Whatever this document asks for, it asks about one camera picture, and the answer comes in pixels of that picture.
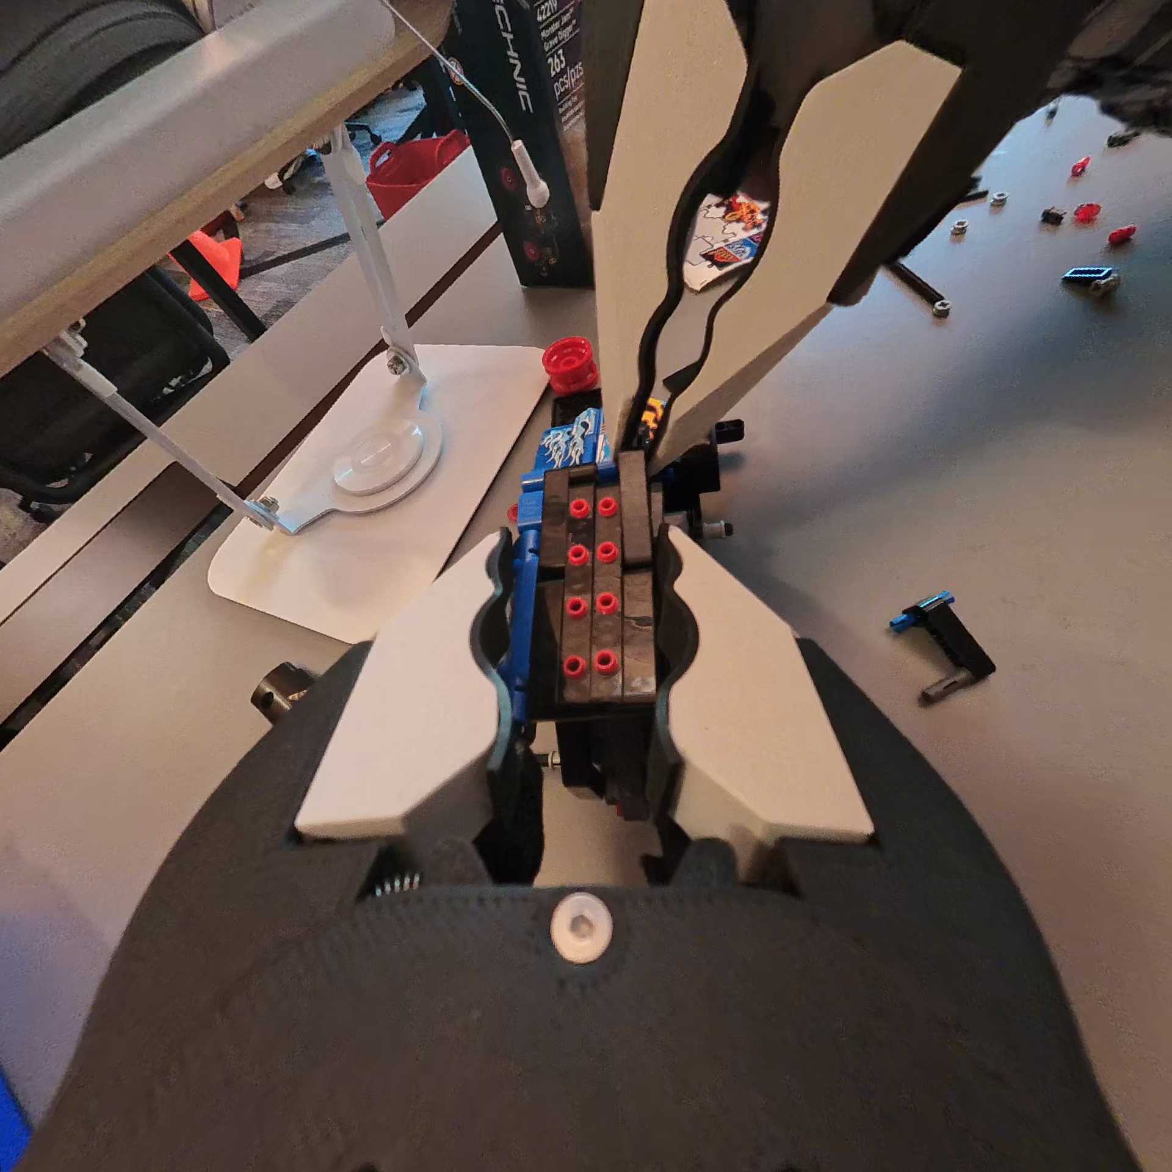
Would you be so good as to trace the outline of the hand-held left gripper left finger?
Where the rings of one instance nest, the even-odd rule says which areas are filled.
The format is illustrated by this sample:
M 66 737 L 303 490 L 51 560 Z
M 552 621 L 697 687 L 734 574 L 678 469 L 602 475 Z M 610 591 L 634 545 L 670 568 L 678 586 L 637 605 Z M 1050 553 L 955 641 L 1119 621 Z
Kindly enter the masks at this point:
M 512 550 L 510 529 L 486 538 L 374 638 L 298 814 L 305 839 L 432 846 L 494 819 Z

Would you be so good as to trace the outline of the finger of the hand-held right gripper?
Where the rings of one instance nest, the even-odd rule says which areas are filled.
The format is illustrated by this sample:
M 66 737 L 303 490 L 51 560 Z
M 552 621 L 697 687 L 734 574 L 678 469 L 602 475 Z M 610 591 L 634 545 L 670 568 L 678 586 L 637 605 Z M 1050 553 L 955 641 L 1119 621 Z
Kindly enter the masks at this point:
M 613 448 L 631 450 L 748 54 L 725 2 L 586 3 L 584 52 L 598 362 Z
M 898 41 L 811 90 L 782 147 L 768 240 L 715 312 L 708 358 L 672 398 L 655 464 L 692 447 L 831 313 L 832 291 L 960 76 Z

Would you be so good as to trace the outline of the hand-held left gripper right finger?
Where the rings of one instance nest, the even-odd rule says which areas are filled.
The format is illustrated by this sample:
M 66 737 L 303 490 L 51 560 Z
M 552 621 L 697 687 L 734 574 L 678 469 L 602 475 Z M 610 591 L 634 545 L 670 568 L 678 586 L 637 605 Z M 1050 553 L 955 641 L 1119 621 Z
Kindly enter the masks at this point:
M 655 543 L 649 800 L 758 881 L 792 840 L 864 846 L 875 824 L 792 627 L 678 528 Z

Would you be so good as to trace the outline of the short black beam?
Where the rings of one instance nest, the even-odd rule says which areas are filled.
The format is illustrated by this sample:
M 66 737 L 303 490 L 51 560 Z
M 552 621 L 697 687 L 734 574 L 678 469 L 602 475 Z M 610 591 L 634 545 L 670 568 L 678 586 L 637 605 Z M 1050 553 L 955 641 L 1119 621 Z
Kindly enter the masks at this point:
M 956 596 L 938 592 L 905 607 L 889 621 L 893 635 L 921 631 L 945 655 L 951 673 L 924 688 L 918 697 L 921 708 L 932 708 L 952 695 L 984 683 L 997 672 L 990 653 L 978 644 L 955 612 Z

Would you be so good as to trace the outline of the brick-built toy truck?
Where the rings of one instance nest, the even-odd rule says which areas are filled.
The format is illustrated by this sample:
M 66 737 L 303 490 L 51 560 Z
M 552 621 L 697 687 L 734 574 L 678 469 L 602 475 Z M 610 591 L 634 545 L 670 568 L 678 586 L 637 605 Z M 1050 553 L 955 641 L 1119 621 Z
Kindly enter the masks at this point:
M 547 426 L 521 479 L 503 677 L 517 732 L 550 723 L 563 782 L 630 821 L 656 819 L 649 748 L 656 666 L 655 543 L 665 521 L 690 538 L 729 538 L 706 521 L 722 487 L 720 451 L 744 423 L 720 420 L 678 461 L 648 476 L 642 450 L 612 453 L 602 409 Z

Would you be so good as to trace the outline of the monster truck toy set box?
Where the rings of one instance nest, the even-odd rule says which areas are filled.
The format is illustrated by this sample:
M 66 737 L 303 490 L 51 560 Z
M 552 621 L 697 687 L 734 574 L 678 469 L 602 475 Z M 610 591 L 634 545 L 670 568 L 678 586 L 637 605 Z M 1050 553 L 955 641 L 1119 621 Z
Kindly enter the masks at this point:
M 445 54 L 507 123 L 454 94 L 518 280 L 592 289 L 579 2 L 458 2 Z

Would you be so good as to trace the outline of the black cylindrical piece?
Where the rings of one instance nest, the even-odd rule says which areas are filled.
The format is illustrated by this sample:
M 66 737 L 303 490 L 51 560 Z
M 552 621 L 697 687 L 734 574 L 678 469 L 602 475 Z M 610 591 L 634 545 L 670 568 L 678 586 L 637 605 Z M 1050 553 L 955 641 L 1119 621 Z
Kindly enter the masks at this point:
M 271 725 L 278 725 L 316 684 L 319 674 L 291 662 L 275 666 L 252 694 L 253 708 Z

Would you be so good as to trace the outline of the long black axle rod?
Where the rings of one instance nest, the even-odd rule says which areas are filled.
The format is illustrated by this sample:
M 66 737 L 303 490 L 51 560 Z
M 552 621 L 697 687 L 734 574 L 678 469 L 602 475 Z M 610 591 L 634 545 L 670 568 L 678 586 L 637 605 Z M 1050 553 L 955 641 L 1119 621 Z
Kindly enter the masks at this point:
M 885 266 L 885 270 L 898 284 L 923 302 L 935 319 L 948 320 L 951 317 L 953 309 L 952 302 L 903 261 L 893 260 Z

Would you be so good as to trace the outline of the white wooden book stand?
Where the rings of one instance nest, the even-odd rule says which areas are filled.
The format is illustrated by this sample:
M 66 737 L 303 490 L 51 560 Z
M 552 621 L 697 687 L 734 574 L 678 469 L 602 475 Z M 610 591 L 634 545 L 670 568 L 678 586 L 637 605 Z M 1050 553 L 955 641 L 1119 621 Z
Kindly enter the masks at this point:
M 367 638 L 437 577 L 546 377 L 521 347 L 416 347 L 345 119 L 439 51 L 454 3 L 260 3 L 3 157 L 3 373 L 34 352 L 243 522 L 214 592 Z M 246 500 L 86 358 L 84 317 L 296 151 L 324 162 L 387 356 Z

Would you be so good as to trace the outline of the scattered small brick pieces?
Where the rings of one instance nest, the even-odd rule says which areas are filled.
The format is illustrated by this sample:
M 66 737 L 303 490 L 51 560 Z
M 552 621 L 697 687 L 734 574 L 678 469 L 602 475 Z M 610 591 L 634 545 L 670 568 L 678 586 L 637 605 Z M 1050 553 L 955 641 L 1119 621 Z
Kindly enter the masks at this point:
M 974 190 L 948 214 L 948 239 L 959 245 L 1002 222 L 1047 235 L 1135 233 L 1138 217 L 1124 208 L 1150 141 L 1158 141 L 1153 132 L 1126 127 L 1087 100 L 1062 100 L 1019 122 L 992 150 Z

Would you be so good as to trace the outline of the red plastic basket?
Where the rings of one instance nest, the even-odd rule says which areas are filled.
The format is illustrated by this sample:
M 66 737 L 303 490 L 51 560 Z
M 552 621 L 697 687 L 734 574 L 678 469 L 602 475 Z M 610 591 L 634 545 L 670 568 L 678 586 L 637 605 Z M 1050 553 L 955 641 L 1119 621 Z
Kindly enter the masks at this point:
M 374 148 L 366 186 L 384 221 L 398 214 L 471 146 L 464 130 Z

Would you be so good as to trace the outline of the red wheel hub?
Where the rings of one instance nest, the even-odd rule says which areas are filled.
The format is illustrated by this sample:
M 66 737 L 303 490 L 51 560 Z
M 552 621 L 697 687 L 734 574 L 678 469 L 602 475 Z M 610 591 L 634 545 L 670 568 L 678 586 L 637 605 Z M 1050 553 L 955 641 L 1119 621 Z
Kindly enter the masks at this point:
M 559 400 L 599 387 L 593 345 L 586 338 L 567 337 L 552 344 L 542 356 L 542 365 L 550 390 Z

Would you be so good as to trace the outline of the black office chair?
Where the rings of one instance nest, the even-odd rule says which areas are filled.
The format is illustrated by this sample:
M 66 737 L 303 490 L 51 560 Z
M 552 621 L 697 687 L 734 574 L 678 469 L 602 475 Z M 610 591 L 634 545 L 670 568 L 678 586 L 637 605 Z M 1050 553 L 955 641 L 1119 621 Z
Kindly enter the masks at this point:
M 159 267 L 87 314 L 83 337 L 84 359 L 157 426 L 231 363 L 208 314 Z M 141 440 L 42 353 L 2 379 L 2 489 L 34 521 L 81 500 Z

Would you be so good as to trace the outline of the orange traffic cone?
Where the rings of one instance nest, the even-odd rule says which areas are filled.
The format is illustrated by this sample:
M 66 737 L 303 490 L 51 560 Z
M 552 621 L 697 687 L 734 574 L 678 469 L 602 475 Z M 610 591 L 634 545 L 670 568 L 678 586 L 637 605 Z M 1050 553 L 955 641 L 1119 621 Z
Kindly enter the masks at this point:
M 211 264 L 212 270 L 232 292 L 239 289 L 243 263 L 243 245 L 239 239 L 218 240 L 206 231 L 199 229 L 186 242 L 197 250 L 200 257 Z M 210 292 L 204 287 L 200 287 L 197 280 L 180 264 L 176 253 L 171 253 L 169 257 L 189 275 L 189 298 L 199 303 L 211 300 Z

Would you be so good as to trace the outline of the black zippered case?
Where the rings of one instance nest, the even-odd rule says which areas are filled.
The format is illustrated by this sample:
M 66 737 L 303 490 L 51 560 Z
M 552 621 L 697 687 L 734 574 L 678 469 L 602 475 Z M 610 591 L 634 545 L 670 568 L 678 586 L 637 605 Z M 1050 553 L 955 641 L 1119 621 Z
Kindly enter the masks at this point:
M 3 2 L 2 155 L 203 37 L 179 2 Z

